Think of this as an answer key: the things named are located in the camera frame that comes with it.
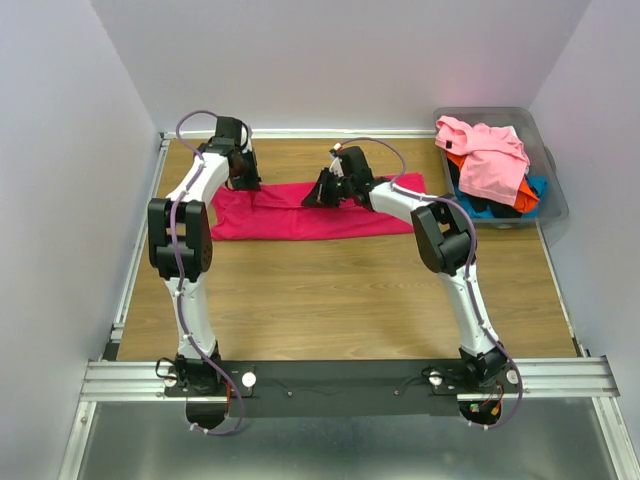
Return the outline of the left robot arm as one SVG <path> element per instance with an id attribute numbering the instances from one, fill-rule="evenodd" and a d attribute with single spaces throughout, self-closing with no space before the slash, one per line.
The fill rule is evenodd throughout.
<path id="1" fill-rule="evenodd" d="M 216 125 L 213 136 L 195 148 L 182 137 L 181 127 L 199 114 L 213 117 Z M 171 296 L 179 333 L 174 372 L 168 378 L 199 396 L 220 389 L 239 395 L 222 369 L 208 317 L 206 276 L 213 260 L 208 207 L 223 187 L 261 189 L 252 132 L 240 119 L 197 110 L 179 120 L 175 135 L 193 154 L 193 163 L 171 193 L 151 199 L 147 207 L 149 262 Z"/>

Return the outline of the magenta t-shirt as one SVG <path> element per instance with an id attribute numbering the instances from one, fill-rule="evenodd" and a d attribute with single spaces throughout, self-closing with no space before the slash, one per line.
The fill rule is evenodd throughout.
<path id="1" fill-rule="evenodd" d="M 305 207 L 311 182 L 264 184 L 259 191 L 220 188 L 212 204 L 215 241 L 332 240 L 406 234 L 412 226 L 388 214 L 368 211 L 348 199 L 338 208 Z"/>

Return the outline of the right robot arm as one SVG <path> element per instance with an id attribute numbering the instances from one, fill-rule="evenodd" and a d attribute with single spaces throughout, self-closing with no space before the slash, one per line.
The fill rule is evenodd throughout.
<path id="1" fill-rule="evenodd" d="M 450 196 L 419 193 L 398 177 L 376 177 L 358 146 L 337 144 L 302 204 L 338 208 L 347 200 L 409 224 L 424 266 L 436 274 L 450 299 L 459 331 L 462 376 L 472 387 L 487 387 L 509 363 L 489 320 L 476 268 L 477 234 L 467 212 Z"/>

